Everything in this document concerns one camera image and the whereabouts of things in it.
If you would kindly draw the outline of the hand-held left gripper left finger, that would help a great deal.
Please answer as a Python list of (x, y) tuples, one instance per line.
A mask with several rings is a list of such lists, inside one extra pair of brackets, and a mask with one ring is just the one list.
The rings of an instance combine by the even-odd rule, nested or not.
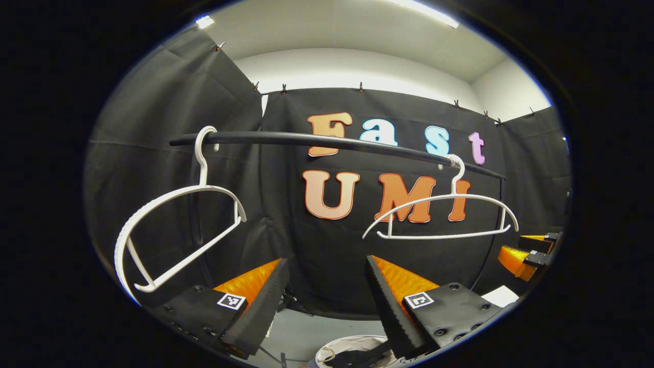
[(216, 287), (192, 286), (153, 314), (206, 349), (247, 359), (267, 336), (288, 278), (288, 260), (276, 259)]

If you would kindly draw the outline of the black knit sweater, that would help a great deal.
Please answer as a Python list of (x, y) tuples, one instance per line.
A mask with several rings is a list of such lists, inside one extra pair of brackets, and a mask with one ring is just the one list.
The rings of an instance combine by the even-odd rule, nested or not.
[(387, 354), (391, 352), (390, 343), (385, 341), (372, 350), (348, 350), (326, 359), (324, 365), (330, 368), (383, 368), (389, 363)]

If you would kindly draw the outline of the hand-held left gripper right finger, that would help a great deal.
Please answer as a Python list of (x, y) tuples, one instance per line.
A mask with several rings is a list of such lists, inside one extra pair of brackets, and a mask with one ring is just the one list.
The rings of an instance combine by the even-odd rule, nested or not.
[(374, 255), (366, 257), (366, 279), (397, 358), (443, 349), (502, 310), (458, 282), (439, 286)]

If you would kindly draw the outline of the white laundry hamper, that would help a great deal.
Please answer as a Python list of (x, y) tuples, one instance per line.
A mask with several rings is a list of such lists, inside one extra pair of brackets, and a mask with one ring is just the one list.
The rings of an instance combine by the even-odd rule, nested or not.
[[(348, 350), (372, 350), (374, 347), (377, 347), (385, 341), (387, 341), (387, 338), (381, 335), (354, 335), (350, 337), (341, 337), (321, 347), (321, 349), (319, 349), (315, 354), (315, 358), (311, 360), (311, 363), (314, 368), (330, 368), (329, 366), (324, 365), (324, 361), (332, 358), (339, 352)], [(399, 361), (392, 350), (387, 355), (390, 356), (390, 358), (387, 358), (389, 364), (383, 368), (388, 368), (388, 366), (392, 366)]]

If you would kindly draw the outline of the white plastic hanger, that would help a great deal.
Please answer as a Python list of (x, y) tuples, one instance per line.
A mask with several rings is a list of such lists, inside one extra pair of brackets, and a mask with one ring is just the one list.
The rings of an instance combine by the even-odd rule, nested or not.
[[(453, 165), (459, 167), (459, 172), (456, 174), (452, 179), (451, 179), (451, 192), (448, 195), (438, 195), (438, 196), (430, 196), (430, 197), (425, 197), (421, 199), (416, 199), (411, 202), (395, 206), (391, 210), (388, 210), (387, 212), (383, 213), (379, 219), (374, 220), (372, 224), (364, 231), (362, 235), (362, 239), (365, 239), (368, 233), (376, 226), (376, 224), (381, 223), (383, 219), (387, 219), (387, 229), (386, 233), (383, 233), (381, 231), (377, 232), (377, 235), (379, 238), (383, 239), (388, 239), (388, 240), (450, 240), (450, 239), (462, 239), (462, 238), (472, 238), (472, 237), (479, 237), (479, 236), (490, 236), (490, 235), (497, 235), (497, 234), (502, 234), (507, 232), (510, 229), (513, 229), (514, 231), (518, 232), (520, 229), (519, 222), (516, 218), (516, 215), (514, 212), (501, 200), (494, 199), (488, 196), (482, 196), (482, 195), (470, 195), (470, 194), (459, 194), (456, 189), (456, 184), (457, 182), (462, 179), (464, 173), (465, 173), (465, 168), (464, 168), (464, 161), (457, 155), (455, 154), (448, 154), (446, 155), (446, 158), (450, 160), (450, 163)], [(418, 205), (419, 203), (431, 203), (431, 202), (437, 202), (440, 200), (455, 200), (455, 199), (476, 199), (476, 200), (481, 200), (483, 202), (489, 202), (489, 203), (494, 203), (501, 209), (500, 213), (500, 225), (498, 229), (492, 230), (492, 231), (484, 231), (484, 232), (475, 232), (475, 233), (465, 233), (465, 234), (452, 234), (452, 235), (427, 235), (427, 236), (394, 236), (392, 234), (392, 229), (393, 229), (393, 219), (391, 217), (397, 212), (399, 212), (402, 209)]]
[[(145, 205), (133, 213), (131, 217), (129, 217), (129, 219), (126, 221), (126, 223), (124, 223), (121, 232), (117, 237), (113, 255), (114, 269), (124, 291), (126, 291), (126, 293), (138, 304), (140, 302), (138, 302), (137, 298), (133, 295), (131, 286), (129, 286), (125, 273), (124, 254), (126, 250), (129, 251), (129, 254), (137, 266), (137, 269), (140, 271), (141, 275), (147, 282), (147, 284), (144, 286), (134, 284), (133, 287), (144, 293), (152, 293), (163, 286), (163, 284), (165, 284), (169, 279), (180, 273), (180, 271), (182, 271), (184, 268), (187, 268), (187, 266), (189, 266), (193, 261), (196, 261), (199, 256), (206, 253), (211, 247), (229, 235), (229, 233), (236, 229), (240, 224), (247, 221), (247, 214), (245, 213), (244, 207), (234, 193), (223, 187), (210, 186), (207, 183), (208, 163), (206, 162), (206, 158), (202, 152), (202, 145), (204, 139), (206, 136), (208, 136), (209, 133), (216, 132), (217, 129), (215, 127), (206, 126), (199, 131), (198, 135), (196, 135), (194, 142), (194, 156), (199, 164), (199, 183), (195, 186), (187, 186), (170, 191), (164, 195), (150, 200), (150, 202), (145, 203)], [(135, 249), (135, 245), (133, 244), (133, 240), (131, 238), (132, 231), (145, 218), (146, 215), (150, 214), (150, 212), (154, 211), (164, 203), (170, 202), (171, 200), (178, 197), (199, 192), (215, 192), (229, 196), (229, 198), (231, 198), (233, 201), (233, 223), (227, 229), (222, 231), (222, 233), (215, 236), (212, 240), (209, 240), (206, 244), (201, 245), (197, 250), (194, 250), (189, 256), (186, 256), (184, 259), (182, 259), (182, 261), (178, 262), (174, 266), (171, 266), (170, 269), (159, 275), (159, 277), (152, 278), (143, 265), (137, 250)]]

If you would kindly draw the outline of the black metal clothes rack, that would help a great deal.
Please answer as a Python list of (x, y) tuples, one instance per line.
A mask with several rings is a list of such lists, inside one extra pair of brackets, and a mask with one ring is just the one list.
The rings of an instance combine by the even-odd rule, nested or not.
[[(397, 256), (425, 266), (428, 277), (452, 278), (469, 285), (475, 268), (459, 265), (456, 254), (470, 257), (473, 266), (483, 263), (493, 235), (450, 240), (413, 240), (411, 254), (401, 256), (406, 240), (389, 242), (371, 230), (384, 186), (378, 178), (401, 178), (413, 199), (448, 195), (459, 167), (444, 156), (395, 145), (358, 139), (295, 132), (235, 131), (209, 133), (204, 147), (219, 144), (252, 152), (254, 160), (239, 193), (262, 195), (245, 199), (247, 208), (261, 208), (269, 221), (260, 257), (288, 257), (288, 293), (311, 310), (325, 313), (349, 297), (369, 301), (365, 277), (370, 253)], [(501, 200), (504, 175), (476, 165), (466, 165), (456, 184), (459, 194)], [(394, 219), (395, 236), (452, 235), (499, 228), (501, 209), (476, 199), (449, 199), (402, 209), (404, 219)]]

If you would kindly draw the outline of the long ceiling light strip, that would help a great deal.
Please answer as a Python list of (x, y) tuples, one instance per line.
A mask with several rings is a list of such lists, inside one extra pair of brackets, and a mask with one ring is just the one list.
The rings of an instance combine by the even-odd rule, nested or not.
[(460, 25), (459, 21), (453, 19), (448, 14), (444, 14), (443, 12), (436, 10), (430, 6), (427, 6), (423, 3), (420, 3), (417, 0), (385, 0), (385, 1), (389, 3), (393, 3), (400, 7), (404, 7), (409, 10), (413, 10), (422, 15), (428, 16), (432, 19), (436, 19), (437, 21), (446, 24), (447, 26), (453, 29), (458, 28), (458, 26)]

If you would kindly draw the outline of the black backdrop cloth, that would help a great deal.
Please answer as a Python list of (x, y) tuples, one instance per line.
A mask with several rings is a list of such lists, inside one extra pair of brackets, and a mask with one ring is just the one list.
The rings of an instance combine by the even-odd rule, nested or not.
[[(91, 240), (128, 295), (164, 303), (193, 284), (219, 286), (287, 259), (287, 291), (310, 313), (375, 319), (364, 276), (374, 255), (436, 284), (460, 282), (484, 295), (524, 280), (499, 260), (521, 234), (566, 222), (571, 163), (555, 107), (497, 124), (477, 111), (390, 91), (406, 61), (353, 52), (276, 52), (232, 61), (206, 33), (183, 31), (157, 45), (119, 81), (89, 138), (84, 204)], [(409, 202), (450, 193), (451, 166), (347, 149), (207, 144), (208, 186), (142, 215), (130, 244), (121, 230), (146, 203), (199, 182), (192, 145), (170, 140), (206, 126), (218, 133), (303, 133), (383, 144), (471, 166), (462, 194), (506, 203), (518, 229), (491, 235), (500, 208), (478, 199)]]

